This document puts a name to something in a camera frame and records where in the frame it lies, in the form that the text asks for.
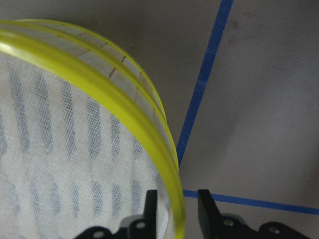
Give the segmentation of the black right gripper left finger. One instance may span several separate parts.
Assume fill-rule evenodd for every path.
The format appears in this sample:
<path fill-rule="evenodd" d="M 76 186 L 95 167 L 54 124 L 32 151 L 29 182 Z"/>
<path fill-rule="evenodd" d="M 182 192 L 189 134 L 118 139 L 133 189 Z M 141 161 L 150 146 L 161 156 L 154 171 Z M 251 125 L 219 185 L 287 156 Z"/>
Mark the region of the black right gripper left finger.
<path fill-rule="evenodd" d="M 144 211 L 142 215 L 136 215 L 129 224 L 129 239 L 156 239 L 157 238 L 157 190 L 148 190 L 146 193 Z"/>

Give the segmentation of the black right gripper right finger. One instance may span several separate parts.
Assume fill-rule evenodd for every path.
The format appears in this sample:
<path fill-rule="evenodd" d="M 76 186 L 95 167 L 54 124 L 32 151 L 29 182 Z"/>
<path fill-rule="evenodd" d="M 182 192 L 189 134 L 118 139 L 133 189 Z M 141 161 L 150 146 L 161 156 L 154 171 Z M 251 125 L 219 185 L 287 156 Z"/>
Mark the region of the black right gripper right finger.
<path fill-rule="evenodd" d="M 198 190 L 198 219 L 205 239 L 247 239 L 249 228 L 234 215 L 221 214 L 209 190 Z"/>

